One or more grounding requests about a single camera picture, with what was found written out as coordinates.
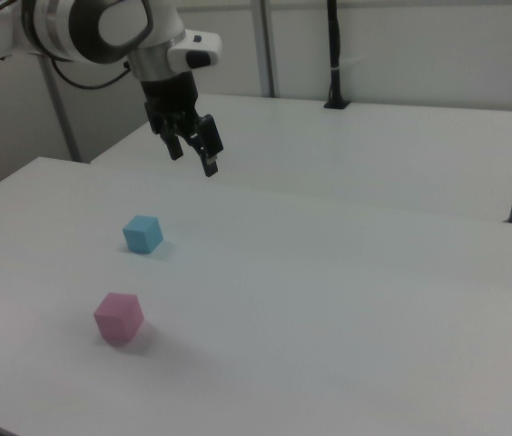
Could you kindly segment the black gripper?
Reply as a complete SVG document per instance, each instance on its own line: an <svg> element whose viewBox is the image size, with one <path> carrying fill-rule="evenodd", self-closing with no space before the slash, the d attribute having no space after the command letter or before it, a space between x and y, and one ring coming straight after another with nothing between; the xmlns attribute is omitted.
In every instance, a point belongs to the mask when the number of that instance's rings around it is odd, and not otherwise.
<svg viewBox="0 0 512 436"><path fill-rule="evenodd" d="M183 156L178 135L199 155L204 174L218 172L217 157L223 151L214 118L199 116L195 109L198 91L192 72L177 74L167 80L141 82L144 104L154 134L159 134L173 161Z"/></svg>

